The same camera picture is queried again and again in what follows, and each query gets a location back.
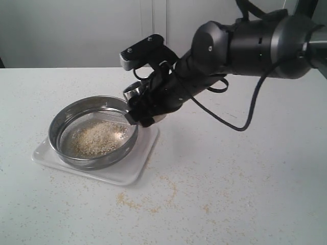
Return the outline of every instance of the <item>white wall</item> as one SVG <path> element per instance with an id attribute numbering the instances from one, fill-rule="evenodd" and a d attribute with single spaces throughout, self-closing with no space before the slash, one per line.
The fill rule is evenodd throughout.
<path id="1" fill-rule="evenodd" d="M 272 11 L 297 0 L 252 1 Z M 119 66 L 119 52 L 152 33 L 182 55 L 200 25 L 240 16 L 235 0 L 0 0 L 0 57 L 7 67 Z"/>
<path id="2" fill-rule="evenodd" d="M 319 0 L 312 19 L 319 24 L 327 26 L 327 1 Z"/>

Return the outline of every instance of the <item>white tray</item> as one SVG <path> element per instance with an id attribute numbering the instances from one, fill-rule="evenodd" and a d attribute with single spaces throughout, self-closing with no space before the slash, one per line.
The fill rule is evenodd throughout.
<path id="1" fill-rule="evenodd" d="M 100 170 L 78 170 L 63 162 L 46 138 L 33 152 L 32 160 L 44 166 L 114 185 L 130 185 L 139 177 L 159 134 L 156 125 L 139 127 L 138 137 L 131 152 L 121 161 Z"/>

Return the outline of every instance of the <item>sesame seeds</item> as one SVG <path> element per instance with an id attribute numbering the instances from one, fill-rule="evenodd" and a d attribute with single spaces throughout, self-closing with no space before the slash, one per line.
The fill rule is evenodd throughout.
<path id="1" fill-rule="evenodd" d="M 127 128 L 121 124 L 97 122 L 80 130 L 72 140 L 72 147 L 78 156 L 103 156 L 121 146 L 126 132 Z"/>

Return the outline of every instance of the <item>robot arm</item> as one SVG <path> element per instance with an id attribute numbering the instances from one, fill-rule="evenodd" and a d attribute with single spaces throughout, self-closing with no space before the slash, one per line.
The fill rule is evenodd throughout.
<path id="1" fill-rule="evenodd" d="M 180 59 L 164 46 L 159 35 L 152 35 L 121 53 L 122 67 L 133 69 L 135 75 L 145 64 L 154 69 L 147 78 L 140 78 L 124 90 L 130 108 L 125 117 L 131 124 L 148 127 L 192 99 L 220 122 L 244 131 L 266 77 L 297 79 L 311 68 L 326 65 L 327 56 L 318 56 L 327 53 L 327 32 L 318 32 L 321 26 L 304 16 L 288 16 L 286 10 L 264 14 L 248 0 L 237 3 L 242 19 L 230 26 L 214 21 L 202 25 L 194 35 L 191 49 Z M 249 21 L 244 3 L 261 19 Z M 224 79 L 227 74 L 261 76 L 242 128 L 222 120 L 194 99 L 205 89 L 222 92 L 211 86 L 217 81 L 228 86 Z"/>

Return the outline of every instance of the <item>white table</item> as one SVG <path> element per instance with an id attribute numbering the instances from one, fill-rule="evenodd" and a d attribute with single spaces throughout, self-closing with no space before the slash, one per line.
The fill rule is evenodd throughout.
<path id="1" fill-rule="evenodd" d="M 140 72 L 145 76 L 149 70 Z M 241 126 L 258 78 L 197 98 Z M 42 167 L 31 153 L 64 106 L 122 97 L 121 68 L 0 70 L 0 244 L 326 244 L 327 81 L 267 79 L 250 128 L 187 102 L 159 123 L 132 186 Z"/>

